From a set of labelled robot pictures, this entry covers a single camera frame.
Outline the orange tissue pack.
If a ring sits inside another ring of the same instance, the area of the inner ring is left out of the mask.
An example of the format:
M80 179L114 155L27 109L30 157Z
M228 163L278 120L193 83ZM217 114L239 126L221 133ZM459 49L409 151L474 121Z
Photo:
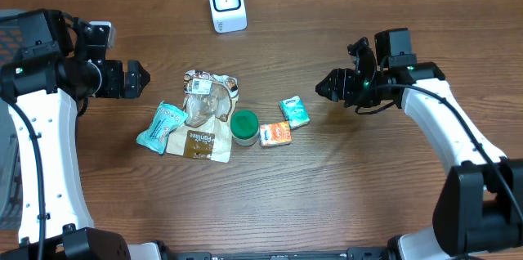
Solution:
M259 128L262 147L283 146L292 142L288 121L263 124Z

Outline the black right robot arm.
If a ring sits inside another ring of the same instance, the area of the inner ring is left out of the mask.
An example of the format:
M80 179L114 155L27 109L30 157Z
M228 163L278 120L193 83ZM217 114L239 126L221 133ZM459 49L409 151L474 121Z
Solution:
M349 248L349 259L477 259L522 246L522 161L509 159L460 107L434 62L419 62L406 28L347 47L352 69L333 69L315 91L360 115L402 109L422 130L446 180L431 226L385 247Z

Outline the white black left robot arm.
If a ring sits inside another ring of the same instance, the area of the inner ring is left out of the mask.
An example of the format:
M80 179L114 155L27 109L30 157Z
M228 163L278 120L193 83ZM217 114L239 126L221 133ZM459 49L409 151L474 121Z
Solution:
M83 196L76 149L78 118L92 97L136 99L150 74L136 60L106 58L108 21L63 11L4 10L1 98L16 127L23 186L19 245L4 259L166 259L161 241L128 244L95 228Z

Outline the teal tissue pack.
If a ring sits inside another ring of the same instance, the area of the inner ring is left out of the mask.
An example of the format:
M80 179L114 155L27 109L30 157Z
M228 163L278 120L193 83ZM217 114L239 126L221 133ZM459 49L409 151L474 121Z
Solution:
M310 117L306 111L306 107L299 96L293 96L280 101L279 107L285 120L289 122L291 129L305 126L310 122Z

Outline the green lid clear jar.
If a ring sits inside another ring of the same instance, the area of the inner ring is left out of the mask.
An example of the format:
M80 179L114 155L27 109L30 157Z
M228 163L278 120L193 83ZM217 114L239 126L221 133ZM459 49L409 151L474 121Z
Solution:
M251 146L259 138L259 121L251 110L239 110L230 120L233 139L240 146Z

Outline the mint green wipes pack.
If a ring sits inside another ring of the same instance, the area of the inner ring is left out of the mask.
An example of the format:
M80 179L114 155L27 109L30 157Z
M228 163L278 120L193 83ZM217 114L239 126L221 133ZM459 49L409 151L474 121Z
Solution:
M136 143L163 155L167 148L170 133L179 128L187 117L188 114L185 111L162 101L150 126L137 136Z

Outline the clear bag bread package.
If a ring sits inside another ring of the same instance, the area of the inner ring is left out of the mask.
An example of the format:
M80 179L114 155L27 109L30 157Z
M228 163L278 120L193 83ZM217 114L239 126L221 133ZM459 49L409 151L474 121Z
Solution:
M232 147L230 119L239 99L238 79L193 69L183 80L182 110L187 119L170 133L166 151L227 163Z

